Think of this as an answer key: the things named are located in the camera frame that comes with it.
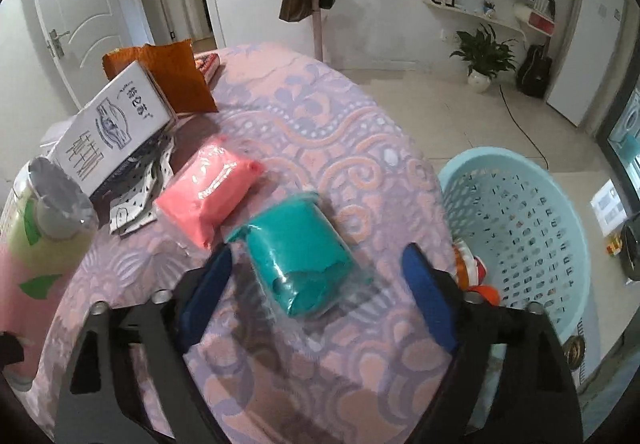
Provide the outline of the black guitar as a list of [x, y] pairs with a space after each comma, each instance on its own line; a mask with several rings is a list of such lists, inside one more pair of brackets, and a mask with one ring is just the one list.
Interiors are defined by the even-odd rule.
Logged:
[[548, 56], [551, 39], [528, 48], [526, 59], [516, 73], [516, 87], [525, 95], [543, 98], [547, 91], [552, 58]]

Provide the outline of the white refrigerator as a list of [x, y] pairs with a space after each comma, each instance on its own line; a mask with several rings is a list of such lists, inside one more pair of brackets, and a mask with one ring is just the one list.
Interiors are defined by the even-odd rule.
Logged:
[[579, 126], [614, 54], [625, 0], [578, 0], [573, 35], [549, 88], [547, 104]]

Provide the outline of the pink tissue pack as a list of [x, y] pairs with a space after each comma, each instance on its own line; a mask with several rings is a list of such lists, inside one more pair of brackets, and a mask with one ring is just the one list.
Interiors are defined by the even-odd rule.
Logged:
[[216, 229], [265, 173], [265, 166], [213, 136], [154, 200], [157, 213], [199, 249], [213, 247]]

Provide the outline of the pink white drink bottle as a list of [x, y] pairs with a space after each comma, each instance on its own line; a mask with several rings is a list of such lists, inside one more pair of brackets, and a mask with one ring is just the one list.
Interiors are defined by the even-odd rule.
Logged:
[[8, 367], [23, 391], [98, 227], [90, 199], [57, 164], [36, 157], [18, 172], [1, 215], [1, 330], [23, 348], [23, 359]]

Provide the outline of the patterned pink tablecloth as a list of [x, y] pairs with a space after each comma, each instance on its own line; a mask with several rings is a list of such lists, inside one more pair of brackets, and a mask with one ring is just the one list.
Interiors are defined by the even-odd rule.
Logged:
[[264, 310], [240, 259], [186, 364], [235, 443], [405, 442], [449, 363], [400, 270], [412, 243], [438, 268], [454, 266], [437, 175], [386, 112], [330, 67], [274, 44], [225, 48], [220, 58], [218, 109], [180, 126], [172, 164], [217, 134], [265, 166], [225, 232], [315, 190], [374, 282], [302, 336]]

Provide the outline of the heart pattern paper bag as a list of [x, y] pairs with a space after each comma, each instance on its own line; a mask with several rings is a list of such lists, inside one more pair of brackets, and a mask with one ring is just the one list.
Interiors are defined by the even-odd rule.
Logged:
[[126, 237], [157, 220], [154, 201], [174, 176], [174, 150], [171, 133], [154, 135], [91, 196], [101, 224], [112, 235]]

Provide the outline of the white wall shelf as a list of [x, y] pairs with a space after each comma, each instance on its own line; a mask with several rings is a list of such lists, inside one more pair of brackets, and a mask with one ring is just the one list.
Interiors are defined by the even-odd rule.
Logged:
[[515, 32], [519, 32], [520, 34], [524, 34], [523, 26], [549, 38], [551, 38], [555, 32], [555, 22], [552, 18], [521, 2], [513, 4], [511, 11], [513, 17], [507, 20], [499, 18], [497, 14], [487, 14], [481, 11], [468, 11], [465, 8], [458, 8], [457, 6], [439, 4], [433, 0], [422, 0], [422, 2], [430, 8], [438, 8], [445, 12], [473, 16], [484, 20], [484, 22], [508, 28]]

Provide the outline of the white door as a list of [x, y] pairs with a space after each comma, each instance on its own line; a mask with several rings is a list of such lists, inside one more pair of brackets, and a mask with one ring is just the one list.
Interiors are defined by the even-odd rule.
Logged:
[[79, 108], [107, 84], [104, 54], [152, 40], [141, 0], [35, 0], [35, 4], [55, 67]]

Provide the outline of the white rectangular box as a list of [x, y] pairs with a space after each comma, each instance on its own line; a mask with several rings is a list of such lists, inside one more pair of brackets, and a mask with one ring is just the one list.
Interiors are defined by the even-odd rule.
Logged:
[[49, 158], [91, 196], [175, 118], [149, 71], [133, 62], [78, 112]]

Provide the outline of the potted green plant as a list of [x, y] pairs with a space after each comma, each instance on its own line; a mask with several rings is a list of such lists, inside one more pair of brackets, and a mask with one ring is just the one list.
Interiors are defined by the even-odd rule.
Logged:
[[466, 82], [475, 93], [486, 92], [502, 72], [516, 71], [512, 41], [499, 41], [491, 24], [481, 24], [474, 32], [459, 30], [456, 36], [458, 46], [450, 56], [466, 63]]

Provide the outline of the black ashtray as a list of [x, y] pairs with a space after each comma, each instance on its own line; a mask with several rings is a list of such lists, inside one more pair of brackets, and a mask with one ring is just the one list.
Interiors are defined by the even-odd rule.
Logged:
[[625, 275], [638, 282], [640, 280], [640, 220], [638, 216], [628, 219], [620, 231], [622, 251], [620, 260]]

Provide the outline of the teal tissue pack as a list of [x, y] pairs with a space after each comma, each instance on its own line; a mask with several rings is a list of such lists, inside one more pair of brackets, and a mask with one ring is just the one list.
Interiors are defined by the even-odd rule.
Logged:
[[267, 299], [292, 320], [313, 320], [374, 291], [361, 264], [323, 211], [319, 193], [289, 196], [232, 230]]

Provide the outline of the orange paper cup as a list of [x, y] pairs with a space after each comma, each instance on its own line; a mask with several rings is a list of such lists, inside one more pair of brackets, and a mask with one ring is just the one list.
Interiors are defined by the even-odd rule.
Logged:
[[486, 284], [487, 268], [480, 258], [472, 253], [470, 247], [457, 239], [452, 245], [456, 260], [456, 282], [463, 291], [478, 292], [490, 304], [498, 306], [500, 296], [495, 287]]

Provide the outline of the orange snack bag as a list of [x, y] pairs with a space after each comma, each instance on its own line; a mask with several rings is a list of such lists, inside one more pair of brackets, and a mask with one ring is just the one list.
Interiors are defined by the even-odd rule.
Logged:
[[151, 74], [176, 114], [218, 112], [210, 88], [221, 66], [216, 52], [194, 54], [191, 41], [184, 40], [166, 45], [118, 48], [102, 57], [108, 80], [113, 80], [133, 62], [138, 62]]

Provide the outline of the light blue laundry basket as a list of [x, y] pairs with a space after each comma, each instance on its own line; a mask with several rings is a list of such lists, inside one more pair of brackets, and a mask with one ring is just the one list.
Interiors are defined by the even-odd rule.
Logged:
[[499, 306], [541, 304], [563, 349], [587, 303], [591, 262], [561, 187], [538, 164], [495, 147], [455, 156], [439, 181], [451, 235], [486, 265]]

